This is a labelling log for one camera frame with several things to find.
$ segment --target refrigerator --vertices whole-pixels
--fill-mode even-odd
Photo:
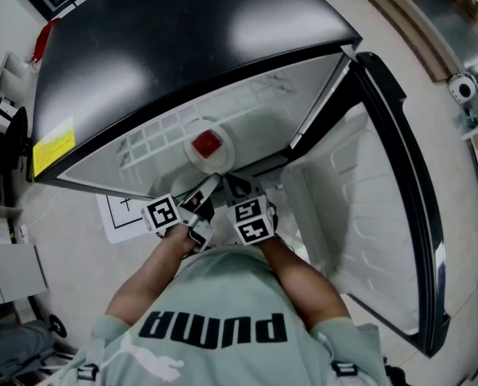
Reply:
[[[312,265],[433,356],[450,320],[439,208],[406,94],[360,41],[324,0],[88,0],[47,42],[35,181],[135,199],[212,172],[282,185]],[[192,145],[209,130],[207,164]]]

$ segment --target forearm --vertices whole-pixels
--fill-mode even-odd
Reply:
[[[113,296],[105,314],[133,326],[176,275],[185,252],[169,238],[146,259]]]
[[[270,238],[258,246],[307,329],[330,318],[349,317],[333,284],[280,239]]]

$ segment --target gray cabinet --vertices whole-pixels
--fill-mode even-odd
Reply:
[[[33,244],[0,244],[0,303],[46,290]]]

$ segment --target black chair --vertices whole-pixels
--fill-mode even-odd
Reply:
[[[0,133],[0,173],[3,177],[19,166],[19,159],[27,157],[27,181],[31,181],[31,139],[28,137],[28,116],[24,107],[11,117],[0,108],[0,116],[10,122],[6,132]]]

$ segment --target person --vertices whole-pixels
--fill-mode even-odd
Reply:
[[[354,326],[331,282],[281,239],[184,260],[187,231],[171,228],[115,293],[92,330],[99,347],[62,384],[389,385],[377,328]]]

